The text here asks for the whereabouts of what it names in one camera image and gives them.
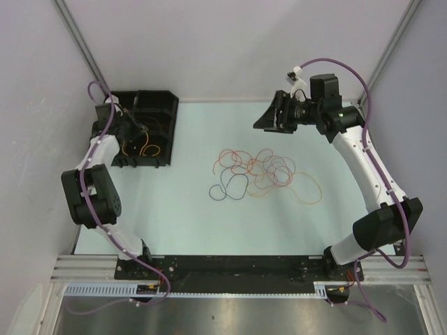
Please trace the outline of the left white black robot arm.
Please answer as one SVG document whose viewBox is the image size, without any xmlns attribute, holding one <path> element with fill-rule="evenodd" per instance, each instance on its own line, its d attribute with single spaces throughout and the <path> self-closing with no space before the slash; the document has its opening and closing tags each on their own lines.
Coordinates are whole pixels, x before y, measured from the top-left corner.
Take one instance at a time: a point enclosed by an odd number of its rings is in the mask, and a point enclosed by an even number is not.
<svg viewBox="0 0 447 335">
<path fill-rule="evenodd" d="M 109 173 L 124 142 L 147 133 L 147 127 L 112 94 L 96 106 L 97 129 L 85 157 L 61 175 L 73 222 L 102 235 L 118 250 L 119 259 L 131 260 L 129 269 L 138 278 L 150 277 L 154 261 L 146 243 L 119 223 L 122 202 Z"/>
</svg>

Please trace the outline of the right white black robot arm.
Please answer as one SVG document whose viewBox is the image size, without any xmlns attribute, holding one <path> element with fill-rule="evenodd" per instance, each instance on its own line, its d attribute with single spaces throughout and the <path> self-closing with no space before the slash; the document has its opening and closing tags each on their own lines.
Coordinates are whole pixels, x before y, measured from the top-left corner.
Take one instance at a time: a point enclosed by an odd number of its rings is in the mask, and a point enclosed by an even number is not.
<svg viewBox="0 0 447 335">
<path fill-rule="evenodd" d="M 423 211 L 418 198 L 408 198 L 381 161 L 358 108 L 345 106 L 339 80 L 333 73 L 312 76 L 308 83 L 297 67 L 288 73 L 290 92 L 276 91 L 255 129 L 294 133 L 299 125 L 315 126 L 339 152 L 362 193 L 367 215 L 357 220 L 351 233 L 323 252 L 322 271 L 338 280 L 356 260 L 379 252 L 398 241 L 409 243 Z"/>
</svg>

